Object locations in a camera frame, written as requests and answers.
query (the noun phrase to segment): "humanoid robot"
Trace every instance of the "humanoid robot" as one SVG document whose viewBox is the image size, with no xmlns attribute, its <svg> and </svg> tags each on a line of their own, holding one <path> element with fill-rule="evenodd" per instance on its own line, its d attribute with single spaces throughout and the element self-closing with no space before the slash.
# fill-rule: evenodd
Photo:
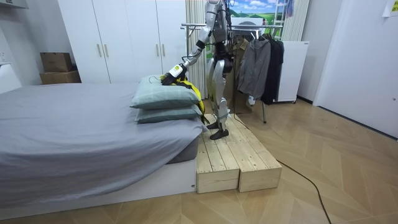
<svg viewBox="0 0 398 224">
<path fill-rule="evenodd" d="M 171 85 L 180 77 L 185 77 L 187 68 L 195 64 L 203 49 L 209 43 L 213 48 L 213 58 L 207 64 L 207 89 L 211 100 L 211 108 L 216 115 L 216 122 L 207 126 L 208 129 L 218 129 L 210 136 L 216 140 L 229 134 L 225 122 L 228 116 L 226 100 L 223 97 L 225 88 L 225 73 L 232 71 L 233 60 L 227 47 L 231 46 L 230 31 L 231 17 L 229 13 L 229 0 L 207 0 L 206 26 L 199 31 L 198 42 L 192 48 L 190 54 L 183 57 L 183 63 L 174 66 L 162 80 L 163 85 Z"/>
</svg>

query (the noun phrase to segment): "bed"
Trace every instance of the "bed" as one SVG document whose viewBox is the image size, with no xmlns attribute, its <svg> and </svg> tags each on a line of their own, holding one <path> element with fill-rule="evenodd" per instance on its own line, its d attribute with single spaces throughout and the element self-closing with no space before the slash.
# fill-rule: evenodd
<svg viewBox="0 0 398 224">
<path fill-rule="evenodd" d="M 136 87 L 61 84 L 0 94 L 0 219 L 194 191 L 204 125 L 137 124 L 128 107 Z"/>
</svg>

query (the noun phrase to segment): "gray pillow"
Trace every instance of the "gray pillow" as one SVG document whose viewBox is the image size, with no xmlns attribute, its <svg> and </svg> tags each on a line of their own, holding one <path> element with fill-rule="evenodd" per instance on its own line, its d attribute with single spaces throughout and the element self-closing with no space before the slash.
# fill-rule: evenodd
<svg viewBox="0 0 398 224">
<path fill-rule="evenodd" d="M 131 107 L 140 109 L 167 109 L 191 106 L 200 99 L 193 90 L 184 86 L 163 86 L 160 75 L 141 79 Z"/>
<path fill-rule="evenodd" d="M 201 112 L 197 105 L 186 106 L 174 109 L 159 109 L 138 111 L 136 121 L 139 124 L 170 121 L 176 119 L 191 119 L 200 117 Z"/>
</svg>

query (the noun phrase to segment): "white bed frame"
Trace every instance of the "white bed frame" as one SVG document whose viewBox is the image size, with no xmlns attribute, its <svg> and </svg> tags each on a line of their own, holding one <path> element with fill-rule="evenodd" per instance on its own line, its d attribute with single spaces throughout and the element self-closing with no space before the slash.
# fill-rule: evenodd
<svg viewBox="0 0 398 224">
<path fill-rule="evenodd" d="M 0 85 L 0 93 L 22 86 L 10 66 L 0 69 L 0 81 L 3 81 L 0 82 L 2 83 Z M 20 208 L 0 209 L 0 220 L 194 192 L 196 191 L 197 182 L 196 170 L 196 159 L 164 165 L 153 174 L 117 192 L 66 202 L 51 202 Z"/>
</svg>

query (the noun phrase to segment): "wooden platform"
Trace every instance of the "wooden platform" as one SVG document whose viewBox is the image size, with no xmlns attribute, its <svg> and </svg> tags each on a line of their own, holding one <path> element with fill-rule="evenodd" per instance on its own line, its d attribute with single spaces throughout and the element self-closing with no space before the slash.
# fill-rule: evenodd
<svg viewBox="0 0 398 224">
<path fill-rule="evenodd" d="M 210 114 L 206 118 L 215 121 Z M 277 187 L 282 166 L 239 121 L 226 122 L 229 136 L 210 140 L 202 134 L 197 157 L 197 192 L 238 189 L 240 192 Z"/>
</svg>

